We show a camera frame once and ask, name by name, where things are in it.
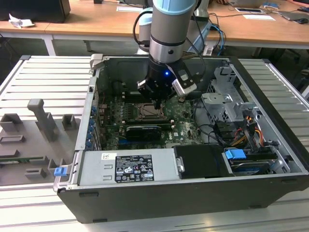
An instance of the laptop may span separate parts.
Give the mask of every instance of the laptop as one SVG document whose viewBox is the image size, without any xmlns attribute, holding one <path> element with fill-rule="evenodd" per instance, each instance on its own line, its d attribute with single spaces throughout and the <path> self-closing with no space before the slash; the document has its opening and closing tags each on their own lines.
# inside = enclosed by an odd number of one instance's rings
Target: laptop
<svg viewBox="0 0 309 232">
<path fill-rule="evenodd" d="M 266 0 L 230 0 L 233 7 L 259 8 Z"/>
<path fill-rule="evenodd" d="M 306 18 L 309 20 L 309 14 L 306 13 L 291 13 L 291 12 L 280 12 L 281 16 L 290 21 L 296 21 L 301 18 Z"/>
</svg>

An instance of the black plastic cover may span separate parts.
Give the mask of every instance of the black plastic cover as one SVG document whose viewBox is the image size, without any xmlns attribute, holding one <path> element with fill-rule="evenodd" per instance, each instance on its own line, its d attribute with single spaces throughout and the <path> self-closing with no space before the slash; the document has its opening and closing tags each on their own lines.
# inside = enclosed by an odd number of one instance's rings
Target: black plastic cover
<svg viewBox="0 0 309 232">
<path fill-rule="evenodd" d="M 176 157 L 181 157 L 184 172 L 181 179 L 216 178 L 229 176 L 219 145 L 183 145 L 174 147 Z"/>
</svg>

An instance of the aluminum extrusion table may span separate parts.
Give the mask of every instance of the aluminum extrusion table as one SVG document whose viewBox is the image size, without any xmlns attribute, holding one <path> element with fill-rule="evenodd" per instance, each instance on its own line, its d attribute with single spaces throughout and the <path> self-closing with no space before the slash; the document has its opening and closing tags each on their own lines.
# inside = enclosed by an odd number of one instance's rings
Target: aluminum extrusion table
<svg viewBox="0 0 309 232">
<path fill-rule="evenodd" d="M 33 119 L 26 106 L 35 97 L 45 99 L 54 118 L 65 113 L 80 117 L 91 76 L 89 61 L 90 57 L 38 56 L 19 61 L 0 88 L 0 116 L 18 112 L 23 120 Z M 271 64 L 253 59 L 240 61 L 308 149 L 308 102 Z M 81 224 L 53 192 L 52 183 L 6 186 L 0 187 L 0 215 L 1 231 L 18 232 L 307 231 L 309 189 L 289 193 L 265 209 Z"/>
</svg>

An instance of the table leg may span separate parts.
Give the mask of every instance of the table leg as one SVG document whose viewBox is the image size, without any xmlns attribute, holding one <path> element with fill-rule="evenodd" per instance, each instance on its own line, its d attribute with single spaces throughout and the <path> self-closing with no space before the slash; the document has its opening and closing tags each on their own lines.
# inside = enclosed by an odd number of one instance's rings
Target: table leg
<svg viewBox="0 0 309 232">
<path fill-rule="evenodd" d="M 92 52 L 90 41 L 83 40 L 83 42 L 86 44 L 87 52 Z"/>
<path fill-rule="evenodd" d="M 48 51 L 48 55 L 50 56 L 56 56 L 56 51 L 54 48 L 54 43 L 53 43 L 53 36 L 52 35 L 42 35 L 42 39 L 45 42 L 47 51 Z"/>
<path fill-rule="evenodd" d="M 260 55 L 260 53 L 261 53 L 261 51 L 262 51 L 262 48 L 261 48 L 261 47 L 257 47 L 257 48 L 254 50 L 254 52 L 252 53 L 252 57 L 258 58 L 259 55 Z"/>
</svg>

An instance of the computer case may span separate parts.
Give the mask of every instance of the computer case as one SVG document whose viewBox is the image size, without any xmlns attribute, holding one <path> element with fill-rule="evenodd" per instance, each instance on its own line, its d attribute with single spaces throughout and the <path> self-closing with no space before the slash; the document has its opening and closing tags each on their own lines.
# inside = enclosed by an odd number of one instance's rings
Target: computer case
<svg viewBox="0 0 309 232">
<path fill-rule="evenodd" d="M 69 0 L 0 0 L 0 20 L 9 14 L 33 22 L 63 23 L 70 13 Z"/>
</svg>

